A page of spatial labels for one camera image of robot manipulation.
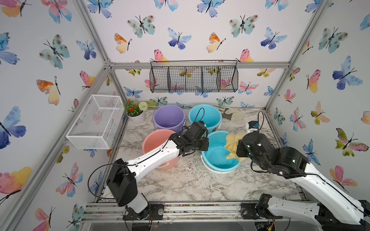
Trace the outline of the yellow microfiber cloth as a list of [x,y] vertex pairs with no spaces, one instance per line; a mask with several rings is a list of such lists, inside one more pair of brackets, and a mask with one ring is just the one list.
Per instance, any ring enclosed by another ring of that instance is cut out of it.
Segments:
[[243,137],[246,134],[247,133],[238,132],[238,133],[229,133],[226,136],[225,149],[229,151],[229,154],[226,156],[227,160],[235,159],[235,160],[238,160],[239,162],[243,162],[247,159],[246,157],[238,157],[237,156],[238,143],[239,143],[240,140],[243,139]]

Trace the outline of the teal plastic bucket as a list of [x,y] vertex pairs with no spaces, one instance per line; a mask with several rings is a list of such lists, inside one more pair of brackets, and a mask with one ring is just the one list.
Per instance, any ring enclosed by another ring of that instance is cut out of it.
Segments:
[[236,170],[240,165],[236,159],[227,159],[230,152],[225,148],[227,131],[215,131],[208,135],[209,147],[202,151],[202,161],[212,172],[226,174]]
[[188,114],[189,122],[203,121],[209,133],[220,129],[222,124],[221,112],[212,105],[197,105]]

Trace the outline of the pink plastic bucket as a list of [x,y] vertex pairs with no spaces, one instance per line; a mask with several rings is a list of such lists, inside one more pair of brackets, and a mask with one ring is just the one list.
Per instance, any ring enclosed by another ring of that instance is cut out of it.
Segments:
[[[142,152],[143,154],[146,154],[161,144],[163,144],[167,139],[174,134],[175,132],[172,130],[167,130],[167,129],[160,129],[156,130],[152,133],[150,133],[144,140],[143,145],[142,145]],[[158,166],[158,170],[170,170],[171,168],[174,168],[177,163],[179,162],[179,157],[173,158],[162,165]]]

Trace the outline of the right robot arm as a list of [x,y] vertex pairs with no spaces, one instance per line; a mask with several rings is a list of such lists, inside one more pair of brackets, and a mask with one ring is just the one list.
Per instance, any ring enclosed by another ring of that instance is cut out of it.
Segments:
[[365,220],[370,204],[356,200],[331,183],[307,157],[292,147],[275,148],[257,131],[238,141],[238,157],[247,157],[262,173],[275,174],[299,185],[316,202],[283,200],[270,194],[260,196],[255,209],[263,218],[289,217],[321,228],[323,231],[368,231]]

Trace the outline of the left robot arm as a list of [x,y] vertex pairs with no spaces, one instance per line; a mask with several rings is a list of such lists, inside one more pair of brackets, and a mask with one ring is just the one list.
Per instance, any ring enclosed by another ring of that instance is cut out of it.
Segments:
[[155,149],[141,157],[114,163],[111,166],[106,186],[119,207],[128,206],[136,214],[149,209],[149,202],[138,192],[137,183],[160,165],[179,156],[188,156],[196,151],[207,151],[209,147],[208,130],[192,125],[184,131],[171,134],[169,138]]

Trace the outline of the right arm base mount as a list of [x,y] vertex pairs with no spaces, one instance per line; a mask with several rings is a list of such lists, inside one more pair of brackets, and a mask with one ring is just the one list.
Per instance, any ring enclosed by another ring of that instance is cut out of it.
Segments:
[[273,215],[265,206],[261,206],[257,202],[241,203],[240,213],[243,219],[283,219],[283,216]]

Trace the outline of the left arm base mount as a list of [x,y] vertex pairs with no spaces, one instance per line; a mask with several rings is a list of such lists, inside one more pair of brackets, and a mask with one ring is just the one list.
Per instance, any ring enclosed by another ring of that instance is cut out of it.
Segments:
[[162,220],[164,215],[164,204],[149,204],[142,212],[136,213],[132,208],[125,208],[125,220]]

